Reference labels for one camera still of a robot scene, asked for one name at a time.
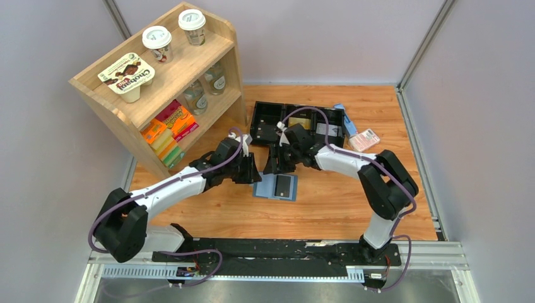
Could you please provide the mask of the teal leather card holder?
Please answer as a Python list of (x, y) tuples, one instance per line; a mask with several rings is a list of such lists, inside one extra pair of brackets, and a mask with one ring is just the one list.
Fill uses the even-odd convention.
[(260, 173), (260, 176), (262, 177), (261, 182), (257, 182), (253, 184), (253, 197), (256, 198), (266, 198), (266, 199), (275, 199), (275, 200), (282, 200), (282, 201), (296, 201), (297, 200), (297, 184), (298, 184), (298, 177), (296, 175), (292, 174), (283, 174), (283, 175), (290, 175), (293, 179), (293, 185), (292, 185), (292, 193), (290, 198), (280, 198), (274, 195), (274, 187), (275, 187), (275, 178), (279, 174), (267, 174), (264, 175), (263, 173)]

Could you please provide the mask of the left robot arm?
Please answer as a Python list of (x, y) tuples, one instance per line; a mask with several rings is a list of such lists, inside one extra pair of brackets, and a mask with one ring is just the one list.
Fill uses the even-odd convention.
[(251, 141), (248, 134), (229, 134), (216, 150), (163, 181), (131, 193), (114, 189), (90, 228), (90, 247), (124, 263), (143, 250), (149, 221), (171, 206), (219, 186), (225, 179), (236, 184), (261, 181), (254, 154), (249, 151)]

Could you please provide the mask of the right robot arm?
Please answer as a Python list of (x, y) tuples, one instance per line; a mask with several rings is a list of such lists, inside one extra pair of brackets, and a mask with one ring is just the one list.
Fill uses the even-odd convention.
[(300, 124), (276, 126), (279, 137), (270, 146), (263, 170), (267, 174), (294, 172), (298, 164), (319, 171), (330, 171), (360, 181), (373, 213), (360, 237), (360, 256), (376, 264), (385, 256), (392, 233), (400, 218), (409, 211), (419, 193), (418, 186), (401, 161), (390, 150), (378, 154), (350, 151), (328, 142), (316, 141)]

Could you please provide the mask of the dark credit card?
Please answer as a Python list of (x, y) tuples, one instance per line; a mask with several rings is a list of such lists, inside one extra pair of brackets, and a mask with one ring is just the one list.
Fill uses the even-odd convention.
[(274, 195), (280, 198), (290, 198), (293, 179), (290, 175), (279, 174), (275, 178)]
[(269, 144), (274, 140), (273, 136), (276, 136), (273, 130), (262, 128), (260, 130), (257, 130), (253, 142), (258, 145)]

